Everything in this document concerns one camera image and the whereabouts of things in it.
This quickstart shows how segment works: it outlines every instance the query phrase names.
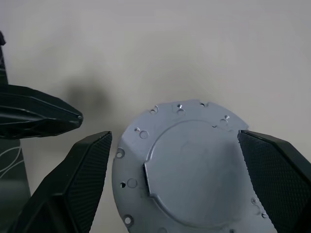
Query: gray sheet metal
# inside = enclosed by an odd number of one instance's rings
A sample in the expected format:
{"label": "gray sheet metal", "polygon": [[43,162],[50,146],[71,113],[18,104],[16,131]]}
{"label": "gray sheet metal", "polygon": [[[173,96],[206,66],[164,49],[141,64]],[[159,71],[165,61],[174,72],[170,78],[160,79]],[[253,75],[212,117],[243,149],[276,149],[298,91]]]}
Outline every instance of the gray sheet metal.
{"label": "gray sheet metal", "polygon": [[256,197],[239,130],[214,103],[160,104],[124,132],[112,167],[115,202],[133,233],[275,232]]}

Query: white background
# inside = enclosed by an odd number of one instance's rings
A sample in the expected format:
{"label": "white background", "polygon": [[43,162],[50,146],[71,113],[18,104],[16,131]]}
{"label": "white background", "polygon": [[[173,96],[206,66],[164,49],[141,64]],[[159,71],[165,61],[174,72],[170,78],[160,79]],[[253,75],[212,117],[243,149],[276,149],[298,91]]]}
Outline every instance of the white background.
{"label": "white background", "polygon": [[125,127],[157,103],[200,99],[311,160],[310,0],[1,0],[11,84],[68,101],[83,126],[22,141],[31,192],[74,142],[114,141],[92,232],[125,233],[111,163]]}

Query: screw hole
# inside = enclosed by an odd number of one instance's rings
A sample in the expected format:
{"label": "screw hole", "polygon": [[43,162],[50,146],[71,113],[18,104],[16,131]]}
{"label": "screw hole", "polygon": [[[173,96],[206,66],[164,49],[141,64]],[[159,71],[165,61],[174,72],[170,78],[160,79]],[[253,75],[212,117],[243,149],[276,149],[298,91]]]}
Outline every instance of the screw hole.
{"label": "screw hole", "polygon": [[122,148],[118,148],[117,153],[116,153],[116,158],[117,159],[121,159],[123,158],[125,155],[125,152]]}
{"label": "screw hole", "polygon": [[153,109],[151,109],[149,112],[150,112],[150,114],[157,114],[158,111],[159,111],[158,107],[155,106],[155,107],[154,107]]}
{"label": "screw hole", "polygon": [[262,213],[261,216],[262,216],[263,218],[267,218],[267,217],[268,217],[268,215],[267,215],[266,213]]}
{"label": "screw hole", "polygon": [[132,220],[131,220],[130,217],[126,217],[126,218],[124,219],[124,222],[125,222],[126,225],[129,225],[129,224],[131,224]]}
{"label": "screw hole", "polygon": [[251,199],[251,203],[252,203],[253,205],[255,205],[255,204],[257,203],[256,198],[252,198],[252,199]]}

